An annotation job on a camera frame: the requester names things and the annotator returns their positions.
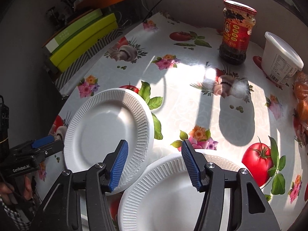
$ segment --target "checkered sleeve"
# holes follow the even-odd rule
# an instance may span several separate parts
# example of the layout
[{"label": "checkered sleeve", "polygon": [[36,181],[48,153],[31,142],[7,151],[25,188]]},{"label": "checkered sleeve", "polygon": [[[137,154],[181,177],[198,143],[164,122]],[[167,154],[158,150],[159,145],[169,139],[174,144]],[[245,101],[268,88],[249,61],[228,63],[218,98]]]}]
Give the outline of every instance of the checkered sleeve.
[{"label": "checkered sleeve", "polygon": [[10,210],[3,202],[2,198],[0,197],[0,204],[3,206],[5,212],[7,213],[7,215],[9,217],[12,218],[13,222],[15,223],[16,227],[20,230],[20,231],[28,231],[31,222],[29,223],[24,223],[24,221],[21,219],[19,213],[14,212],[12,210]]}]

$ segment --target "striped fabric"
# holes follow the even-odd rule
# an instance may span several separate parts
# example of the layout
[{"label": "striped fabric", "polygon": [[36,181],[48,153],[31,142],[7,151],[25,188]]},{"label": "striped fabric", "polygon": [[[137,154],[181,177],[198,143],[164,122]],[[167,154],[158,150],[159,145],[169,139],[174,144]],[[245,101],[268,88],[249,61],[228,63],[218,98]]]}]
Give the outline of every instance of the striped fabric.
[{"label": "striped fabric", "polygon": [[94,55],[96,55],[100,50],[105,46],[111,43],[113,40],[118,38],[123,34],[122,29],[117,28],[110,32],[108,35],[100,39],[95,45],[87,50],[86,53],[81,55],[76,61],[73,62],[68,69],[60,75],[60,77],[55,81],[55,86],[58,90],[64,87],[64,85],[70,80],[70,78],[84,65],[89,61]]}]

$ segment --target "red jar lid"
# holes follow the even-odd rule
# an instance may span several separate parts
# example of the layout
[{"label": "red jar lid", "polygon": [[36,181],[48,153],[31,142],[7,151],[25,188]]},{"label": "red jar lid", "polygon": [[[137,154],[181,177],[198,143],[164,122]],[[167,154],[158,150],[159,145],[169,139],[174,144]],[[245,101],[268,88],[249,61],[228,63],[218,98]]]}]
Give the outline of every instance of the red jar lid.
[{"label": "red jar lid", "polygon": [[249,7],[249,6],[242,4],[242,3],[239,3],[239,2],[235,2],[235,1],[231,1],[231,0],[224,0],[224,4],[225,4],[226,7],[237,9],[239,11],[249,13],[253,16],[256,15],[256,13],[257,13],[257,11],[255,9],[253,9],[252,7]]}]

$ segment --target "book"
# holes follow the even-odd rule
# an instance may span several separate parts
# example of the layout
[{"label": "book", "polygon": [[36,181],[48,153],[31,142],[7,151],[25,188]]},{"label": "book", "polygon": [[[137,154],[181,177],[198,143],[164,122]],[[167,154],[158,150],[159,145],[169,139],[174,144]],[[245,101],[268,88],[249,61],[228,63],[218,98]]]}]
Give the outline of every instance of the book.
[{"label": "book", "polygon": [[67,28],[69,25],[71,25],[72,23],[76,22],[77,20],[79,20],[81,17],[89,14],[90,12],[92,12],[94,9],[89,9],[88,11],[86,11],[85,13],[82,13],[81,15],[79,15],[78,17],[74,18],[72,21],[68,22],[67,25],[65,25],[64,27],[60,28],[56,33],[54,33],[42,46],[42,48],[44,46],[46,46],[46,44],[48,42],[50,42],[52,40],[52,38],[54,38],[57,34],[59,34],[62,30],[64,30],[65,28]]},{"label": "book", "polygon": [[102,28],[116,21],[115,15],[112,13],[94,22],[83,31],[71,38],[65,43],[57,52],[55,52],[49,59],[57,67],[63,59],[68,56],[74,49],[76,49],[85,40],[93,36]]},{"label": "book", "polygon": [[64,72],[77,58],[79,58],[83,53],[85,53],[89,48],[96,44],[101,38],[109,34],[114,29],[118,28],[116,21],[112,22],[108,26],[102,28],[97,33],[89,37],[82,44],[80,44],[76,49],[74,49],[68,56],[66,56],[57,68]]},{"label": "book", "polygon": [[72,34],[69,38],[67,38],[63,43],[61,43],[51,54],[56,53],[60,48],[62,48],[62,46],[64,44],[66,44],[71,38],[73,38],[75,35],[79,34],[81,31],[83,31],[84,29],[86,29],[87,27],[89,27],[91,24],[95,23],[96,21],[100,20],[101,18],[103,18],[103,16],[100,16],[96,19],[94,19],[93,21],[89,22],[87,25],[83,26],[81,29],[77,30],[74,34]]},{"label": "book", "polygon": [[85,25],[91,23],[93,20],[101,17],[102,11],[100,9],[96,9],[80,19],[76,20],[61,32],[59,32],[56,36],[54,36],[45,46],[49,53],[53,53],[54,50],[59,47],[65,40],[68,40],[72,37],[72,35],[77,32],[79,29],[84,27]]}]

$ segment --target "table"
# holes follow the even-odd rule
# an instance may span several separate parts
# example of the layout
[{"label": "table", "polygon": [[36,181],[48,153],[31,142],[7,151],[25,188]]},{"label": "table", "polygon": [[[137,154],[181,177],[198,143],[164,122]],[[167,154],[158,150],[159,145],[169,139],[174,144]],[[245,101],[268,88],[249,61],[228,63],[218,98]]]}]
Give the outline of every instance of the table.
[{"label": "table", "polygon": [[[268,80],[260,66],[263,49],[252,42],[243,65],[225,63],[218,54],[221,41],[220,30],[195,28],[167,13],[154,15],[91,68],[65,103],[50,134],[64,138],[71,117],[96,93],[125,85],[137,92],[142,83],[148,84],[151,98],[157,97],[152,112],[161,123],[161,130],[158,122],[155,125],[150,162],[178,152],[184,138],[195,148],[223,151],[230,160],[248,167],[281,230],[287,230],[308,198],[307,136],[292,116],[296,105],[293,82],[277,87]],[[265,158],[258,158],[253,150],[260,142]],[[41,198],[63,169],[62,153],[41,164],[36,179]],[[113,218],[118,202],[112,203]]]}]

